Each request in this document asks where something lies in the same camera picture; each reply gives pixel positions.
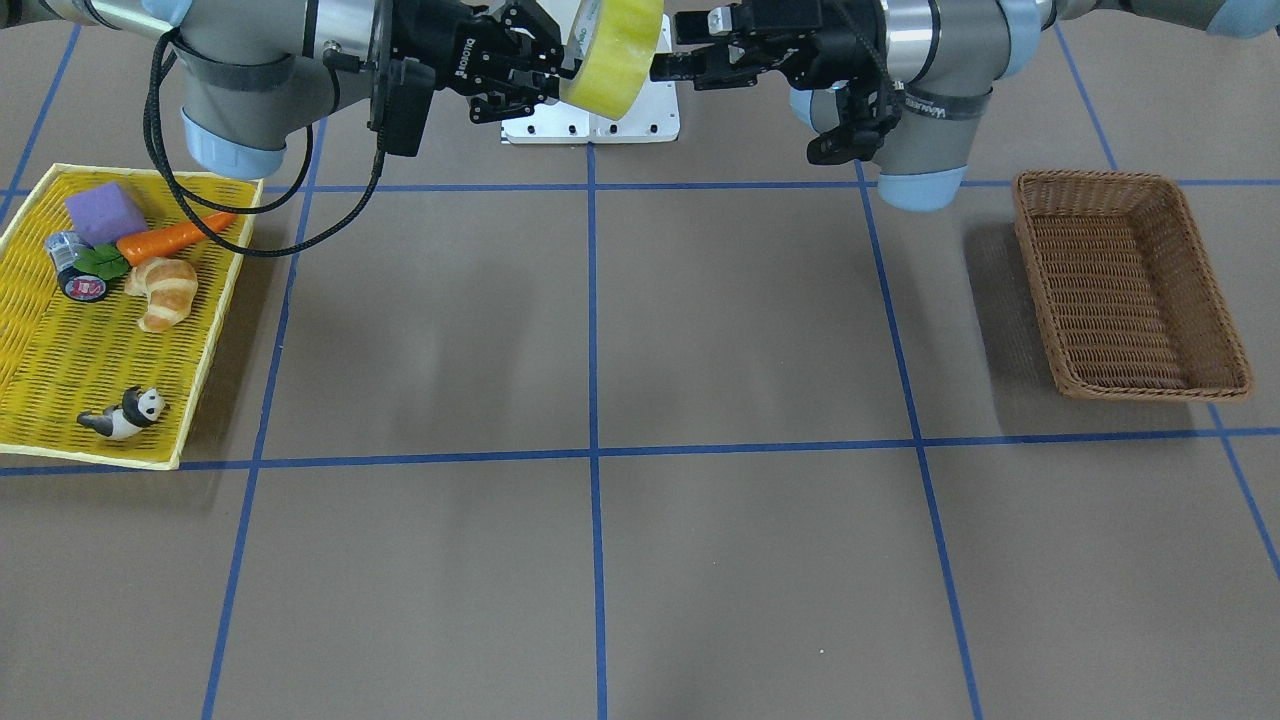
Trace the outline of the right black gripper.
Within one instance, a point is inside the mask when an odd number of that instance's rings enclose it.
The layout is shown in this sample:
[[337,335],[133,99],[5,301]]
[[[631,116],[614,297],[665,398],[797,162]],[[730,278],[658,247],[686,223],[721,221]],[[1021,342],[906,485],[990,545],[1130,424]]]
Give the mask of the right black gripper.
[[530,117],[539,105],[561,99],[561,81],[498,88],[468,72],[475,58],[499,77],[512,72],[576,77],[561,27],[540,3],[393,1],[390,58],[412,59],[434,72],[435,88],[468,100],[468,119],[488,124]]

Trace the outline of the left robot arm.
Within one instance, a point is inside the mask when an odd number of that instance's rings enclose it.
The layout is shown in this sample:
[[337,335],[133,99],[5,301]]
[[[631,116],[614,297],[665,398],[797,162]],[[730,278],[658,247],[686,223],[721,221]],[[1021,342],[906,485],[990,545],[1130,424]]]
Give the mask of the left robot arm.
[[814,132],[810,164],[872,163],[886,202],[936,211],[965,178],[995,83],[1043,32],[1097,10],[1234,38],[1277,28],[1275,1],[732,1],[676,14],[650,77],[710,91],[777,72]]

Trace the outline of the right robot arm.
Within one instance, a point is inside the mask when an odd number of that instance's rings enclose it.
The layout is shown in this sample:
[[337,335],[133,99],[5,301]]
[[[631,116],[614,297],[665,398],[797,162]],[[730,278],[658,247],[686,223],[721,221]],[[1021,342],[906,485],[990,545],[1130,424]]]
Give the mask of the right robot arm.
[[366,102],[392,156],[419,154],[434,96],[477,124],[557,100],[579,64],[535,1],[5,1],[3,27],[65,20],[166,40],[186,72],[189,155],[219,176],[274,174],[287,140]]

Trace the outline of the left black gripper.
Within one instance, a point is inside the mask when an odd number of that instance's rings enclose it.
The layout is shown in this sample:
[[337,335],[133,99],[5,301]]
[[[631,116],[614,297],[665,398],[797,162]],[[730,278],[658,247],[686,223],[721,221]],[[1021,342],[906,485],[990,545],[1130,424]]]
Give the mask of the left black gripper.
[[778,72],[792,88],[847,81],[876,88],[883,78],[883,12],[878,1],[746,1],[677,12],[677,46],[745,41],[745,63],[728,50],[658,53],[653,82],[689,82],[696,91],[748,88]]

